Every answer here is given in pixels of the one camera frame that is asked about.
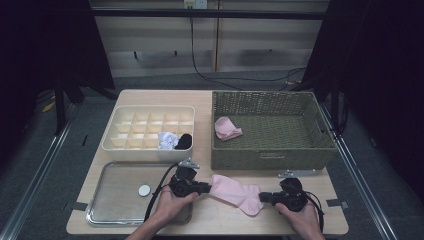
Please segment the clear box lid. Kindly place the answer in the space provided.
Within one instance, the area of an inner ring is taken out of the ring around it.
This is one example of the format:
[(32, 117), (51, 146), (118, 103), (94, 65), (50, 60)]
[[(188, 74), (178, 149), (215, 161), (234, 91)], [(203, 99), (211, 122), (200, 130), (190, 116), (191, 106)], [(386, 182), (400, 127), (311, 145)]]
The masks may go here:
[(170, 164), (112, 162), (100, 175), (86, 219), (94, 227), (130, 227), (144, 222), (152, 195)]

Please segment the pink sock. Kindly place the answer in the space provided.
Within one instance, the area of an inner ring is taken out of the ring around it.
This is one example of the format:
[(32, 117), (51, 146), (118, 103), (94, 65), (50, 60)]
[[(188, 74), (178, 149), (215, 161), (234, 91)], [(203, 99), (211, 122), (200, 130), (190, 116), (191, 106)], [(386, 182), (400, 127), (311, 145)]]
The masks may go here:
[(237, 128), (232, 121), (224, 116), (215, 121), (215, 134), (221, 141), (227, 141), (243, 134), (241, 128)]
[(210, 185), (211, 196), (237, 206), (248, 216), (256, 216), (264, 207), (259, 198), (261, 189), (256, 184), (243, 184), (233, 178), (214, 174)]

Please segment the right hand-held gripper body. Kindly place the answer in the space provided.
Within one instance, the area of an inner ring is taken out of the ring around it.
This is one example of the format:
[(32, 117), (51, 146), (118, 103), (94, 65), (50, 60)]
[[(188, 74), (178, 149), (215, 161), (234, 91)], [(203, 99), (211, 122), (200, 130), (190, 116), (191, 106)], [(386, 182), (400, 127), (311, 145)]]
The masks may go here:
[(285, 205), (292, 212), (300, 212), (310, 200), (310, 196), (303, 190), (303, 185), (292, 172), (278, 175), (280, 192), (272, 194), (271, 204)]

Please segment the green woven basket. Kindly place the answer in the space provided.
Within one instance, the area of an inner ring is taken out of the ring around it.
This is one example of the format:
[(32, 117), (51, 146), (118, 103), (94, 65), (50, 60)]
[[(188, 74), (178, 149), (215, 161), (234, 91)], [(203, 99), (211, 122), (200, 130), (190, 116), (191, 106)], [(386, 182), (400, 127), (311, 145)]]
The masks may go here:
[(338, 153), (311, 92), (215, 91), (212, 120), (221, 117), (243, 134), (212, 137), (215, 170), (322, 169)]

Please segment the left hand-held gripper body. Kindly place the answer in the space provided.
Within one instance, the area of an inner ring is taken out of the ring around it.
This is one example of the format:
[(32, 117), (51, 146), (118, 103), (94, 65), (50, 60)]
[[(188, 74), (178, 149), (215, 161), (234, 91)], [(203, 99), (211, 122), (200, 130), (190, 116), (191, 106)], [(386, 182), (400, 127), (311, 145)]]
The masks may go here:
[(177, 170), (168, 184), (175, 196), (186, 197), (193, 192), (201, 194), (198, 183), (195, 181), (196, 169), (199, 168), (200, 166), (191, 158), (178, 163)]

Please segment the black curtain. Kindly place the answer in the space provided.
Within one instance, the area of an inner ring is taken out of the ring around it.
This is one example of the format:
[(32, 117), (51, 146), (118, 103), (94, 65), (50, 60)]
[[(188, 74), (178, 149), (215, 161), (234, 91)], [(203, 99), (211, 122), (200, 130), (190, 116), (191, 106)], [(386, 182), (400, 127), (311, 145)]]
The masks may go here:
[(338, 84), (424, 203), (424, 0), (329, 0), (303, 81)]
[(0, 168), (21, 144), (38, 95), (59, 80), (112, 89), (90, 0), (0, 0)]

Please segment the white wall socket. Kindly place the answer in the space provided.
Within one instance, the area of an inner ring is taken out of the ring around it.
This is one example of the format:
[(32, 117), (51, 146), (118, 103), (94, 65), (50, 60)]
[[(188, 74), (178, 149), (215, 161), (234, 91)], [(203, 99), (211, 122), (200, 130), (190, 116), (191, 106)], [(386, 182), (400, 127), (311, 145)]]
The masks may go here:
[(184, 0), (183, 4), (185, 9), (203, 10), (208, 8), (207, 0)]

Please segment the person's left hand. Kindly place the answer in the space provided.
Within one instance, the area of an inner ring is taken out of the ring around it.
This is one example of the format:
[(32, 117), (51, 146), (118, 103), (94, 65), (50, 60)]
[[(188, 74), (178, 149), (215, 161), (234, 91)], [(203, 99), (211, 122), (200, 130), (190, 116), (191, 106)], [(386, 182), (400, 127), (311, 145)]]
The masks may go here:
[(177, 197), (169, 186), (165, 186), (159, 196), (159, 202), (155, 212), (149, 219), (159, 228), (166, 226), (174, 219), (182, 209), (199, 196), (197, 192), (190, 193), (185, 197)]

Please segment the black stand post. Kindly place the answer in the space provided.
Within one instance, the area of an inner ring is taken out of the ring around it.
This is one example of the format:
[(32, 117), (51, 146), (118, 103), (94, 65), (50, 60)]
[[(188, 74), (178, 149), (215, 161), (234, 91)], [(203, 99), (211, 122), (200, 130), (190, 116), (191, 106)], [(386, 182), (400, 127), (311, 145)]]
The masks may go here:
[(55, 86), (55, 104), (56, 104), (56, 134), (59, 135), (66, 125), (66, 111), (64, 103), (64, 87), (61, 76), (57, 77)]
[(331, 121), (334, 132), (339, 133), (339, 84), (338, 79), (334, 76), (332, 80), (331, 90)]

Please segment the black crossbar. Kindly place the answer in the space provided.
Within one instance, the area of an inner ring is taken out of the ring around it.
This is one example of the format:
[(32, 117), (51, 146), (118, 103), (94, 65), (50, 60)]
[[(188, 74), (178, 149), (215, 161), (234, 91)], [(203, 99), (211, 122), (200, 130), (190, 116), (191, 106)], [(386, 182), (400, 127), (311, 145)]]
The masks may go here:
[(93, 8), (95, 16), (108, 17), (191, 17), (240, 19), (323, 20), (325, 13), (246, 10), (186, 10), (186, 9), (114, 9)]

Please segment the person's right hand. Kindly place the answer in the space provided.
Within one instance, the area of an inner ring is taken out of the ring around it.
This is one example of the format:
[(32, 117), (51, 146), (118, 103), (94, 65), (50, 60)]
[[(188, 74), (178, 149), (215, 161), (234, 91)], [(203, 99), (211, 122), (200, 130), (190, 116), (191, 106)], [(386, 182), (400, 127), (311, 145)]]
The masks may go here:
[(293, 231), (303, 240), (325, 240), (315, 206), (310, 201), (299, 212), (289, 210), (282, 203), (277, 203), (275, 208), (288, 219)]

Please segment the cream divided storage box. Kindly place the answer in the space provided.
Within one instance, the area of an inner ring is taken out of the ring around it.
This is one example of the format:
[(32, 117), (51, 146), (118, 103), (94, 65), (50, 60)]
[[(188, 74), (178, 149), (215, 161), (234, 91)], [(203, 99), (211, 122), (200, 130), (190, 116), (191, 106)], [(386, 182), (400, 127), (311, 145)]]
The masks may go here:
[(101, 146), (116, 161), (180, 161), (192, 156), (194, 123), (192, 106), (119, 106)]

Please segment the metal floor rail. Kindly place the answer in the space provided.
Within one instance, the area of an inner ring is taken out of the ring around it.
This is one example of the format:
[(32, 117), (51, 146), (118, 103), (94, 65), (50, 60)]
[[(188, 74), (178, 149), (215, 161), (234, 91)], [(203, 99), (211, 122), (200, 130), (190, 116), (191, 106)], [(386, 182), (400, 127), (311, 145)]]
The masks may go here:
[(378, 203), (361, 170), (359, 169), (355, 158), (348, 148), (344, 138), (335, 131), (335, 127), (331, 122), (329, 110), (325, 106), (322, 106), (321, 112), (326, 123), (331, 128), (331, 134), (335, 144), (338, 147), (341, 158), (356, 188), (358, 189), (359, 195), (361, 196), (361, 199), (364, 202), (374, 225), (380, 233), (382, 240), (399, 240), (390, 224), (389, 219), (387, 218), (385, 212), (383, 211), (381, 205)]
[(20, 230), (22, 229), (22, 226), (26, 221), (34, 201), (46, 179), (46, 176), (50, 171), (54, 161), (56, 160), (64, 141), (67, 138), (72, 123), (79, 112), (79, 108), (79, 105), (69, 105), (68, 110), (65, 112), (65, 123), (63, 127), (54, 136), (48, 151), (44, 155), (44, 158), (40, 163), (29, 186), (27, 187), (24, 195), (18, 202), (18, 205), (13, 211), (13, 214), (0, 233), (0, 240), (16, 240), (17, 236), (19, 235)]

